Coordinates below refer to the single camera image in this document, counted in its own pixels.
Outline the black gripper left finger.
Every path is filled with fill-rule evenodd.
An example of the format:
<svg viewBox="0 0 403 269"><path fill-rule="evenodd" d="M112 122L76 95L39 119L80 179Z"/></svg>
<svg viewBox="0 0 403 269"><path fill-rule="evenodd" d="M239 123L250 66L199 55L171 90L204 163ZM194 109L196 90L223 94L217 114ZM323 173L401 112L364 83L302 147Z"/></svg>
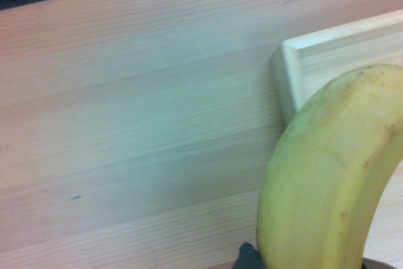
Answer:
<svg viewBox="0 0 403 269"><path fill-rule="evenodd" d="M239 254L232 269L265 269L266 265L255 247L248 243L242 243Z"/></svg>

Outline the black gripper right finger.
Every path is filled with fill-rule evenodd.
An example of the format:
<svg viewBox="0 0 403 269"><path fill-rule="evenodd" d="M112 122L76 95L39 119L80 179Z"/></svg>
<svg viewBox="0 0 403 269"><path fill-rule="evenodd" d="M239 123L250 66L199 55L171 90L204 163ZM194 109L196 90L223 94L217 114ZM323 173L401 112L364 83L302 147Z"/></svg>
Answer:
<svg viewBox="0 0 403 269"><path fill-rule="evenodd" d="M362 261L362 269L396 269L396 267L389 265L387 263L369 259L369 258L363 258Z"/></svg>

